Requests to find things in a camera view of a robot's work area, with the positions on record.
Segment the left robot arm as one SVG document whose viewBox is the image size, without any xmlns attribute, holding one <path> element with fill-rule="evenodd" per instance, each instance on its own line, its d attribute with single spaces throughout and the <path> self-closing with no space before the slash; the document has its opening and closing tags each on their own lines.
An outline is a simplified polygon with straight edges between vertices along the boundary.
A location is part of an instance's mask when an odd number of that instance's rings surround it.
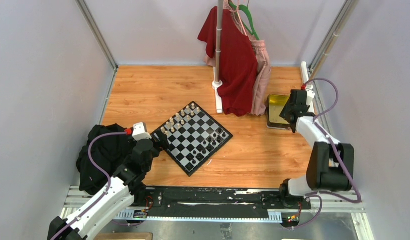
<svg viewBox="0 0 410 240">
<path fill-rule="evenodd" d="M 88 157 L 107 178 L 107 183 L 87 203 L 67 218 L 56 217 L 49 225 L 49 240 L 93 240 L 100 231 L 130 205 L 142 206 L 146 201 L 146 185 L 143 184 L 152 169 L 154 158 L 169 148 L 168 131 L 157 130 L 150 134 L 144 122 L 119 132 L 131 136 L 136 145 L 131 155 L 110 175 L 92 157 L 93 145 L 101 138 L 114 136 L 105 133 L 94 138 L 88 147 Z"/>
</svg>

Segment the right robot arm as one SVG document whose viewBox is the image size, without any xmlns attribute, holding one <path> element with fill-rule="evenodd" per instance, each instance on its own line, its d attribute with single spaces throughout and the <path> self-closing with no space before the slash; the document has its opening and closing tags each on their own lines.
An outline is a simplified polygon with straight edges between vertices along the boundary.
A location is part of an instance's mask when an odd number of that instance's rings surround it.
<svg viewBox="0 0 410 240">
<path fill-rule="evenodd" d="M 280 185 L 279 204 L 291 209 L 311 194 L 335 194 L 353 188 L 355 149 L 332 137 L 315 118 L 305 89 L 293 89 L 280 113 L 293 133 L 299 133 L 312 147 L 306 174 L 286 179 Z"/>
</svg>

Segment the black and white chessboard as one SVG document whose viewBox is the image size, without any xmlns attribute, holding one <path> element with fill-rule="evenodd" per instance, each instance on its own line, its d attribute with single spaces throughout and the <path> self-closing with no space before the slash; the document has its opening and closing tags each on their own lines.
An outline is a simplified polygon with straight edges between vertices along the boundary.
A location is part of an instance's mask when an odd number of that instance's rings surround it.
<svg viewBox="0 0 410 240">
<path fill-rule="evenodd" d="M 151 135 L 167 134 L 166 153 L 191 177 L 232 138 L 233 134 L 195 101 L 176 112 Z"/>
</svg>

